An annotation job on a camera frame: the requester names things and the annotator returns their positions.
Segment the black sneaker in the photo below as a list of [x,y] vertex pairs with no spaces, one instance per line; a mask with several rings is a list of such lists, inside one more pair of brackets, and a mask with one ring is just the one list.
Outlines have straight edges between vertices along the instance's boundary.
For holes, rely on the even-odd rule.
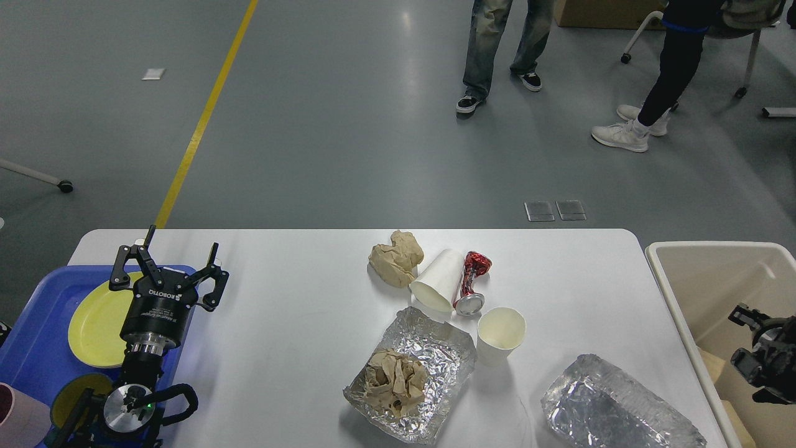
[[458,113],[473,113],[475,108],[481,103],[481,100],[476,100],[472,96],[465,95],[461,100],[456,103],[456,112]]
[[520,79],[525,88],[531,92],[539,92],[542,89],[542,80],[539,79],[539,75],[536,72],[520,75]]

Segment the gray floor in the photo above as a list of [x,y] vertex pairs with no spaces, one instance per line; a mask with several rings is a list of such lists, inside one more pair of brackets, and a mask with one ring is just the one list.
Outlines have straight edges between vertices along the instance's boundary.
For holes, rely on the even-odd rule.
[[[0,320],[89,230],[155,220],[247,5],[0,2],[0,157],[76,186],[63,195],[0,170]],[[764,30],[742,100],[751,37],[708,39],[670,133],[638,155],[589,128],[644,99],[663,33],[622,65],[632,31],[554,25],[544,89],[530,93],[508,71],[516,2],[490,98],[463,119],[471,0],[345,6],[260,0],[168,227],[621,227],[642,246],[796,253],[796,120],[760,115],[796,106],[787,26]],[[153,67],[163,79],[140,81]],[[588,220],[528,222],[524,201],[565,199]]]

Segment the white paper cup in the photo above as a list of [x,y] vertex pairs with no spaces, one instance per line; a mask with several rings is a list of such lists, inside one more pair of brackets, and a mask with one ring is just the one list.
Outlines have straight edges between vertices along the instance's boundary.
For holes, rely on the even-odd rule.
[[478,321],[478,360],[496,367],[525,338],[525,318],[513,308],[493,308]]
[[445,249],[409,284],[409,289],[428,308],[452,312],[451,301],[458,293],[463,270],[464,255],[453,249]]

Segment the pink cup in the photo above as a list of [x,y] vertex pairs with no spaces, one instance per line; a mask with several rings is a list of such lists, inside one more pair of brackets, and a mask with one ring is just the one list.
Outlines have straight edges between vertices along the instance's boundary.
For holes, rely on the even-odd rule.
[[0,383],[0,448],[34,448],[50,424],[47,405]]

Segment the chair wheel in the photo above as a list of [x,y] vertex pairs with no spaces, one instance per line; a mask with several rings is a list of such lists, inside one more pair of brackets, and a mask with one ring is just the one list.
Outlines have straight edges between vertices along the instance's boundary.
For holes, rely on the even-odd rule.
[[70,191],[74,190],[75,187],[73,187],[72,183],[68,180],[62,180],[58,183],[58,189],[61,193],[69,193]]

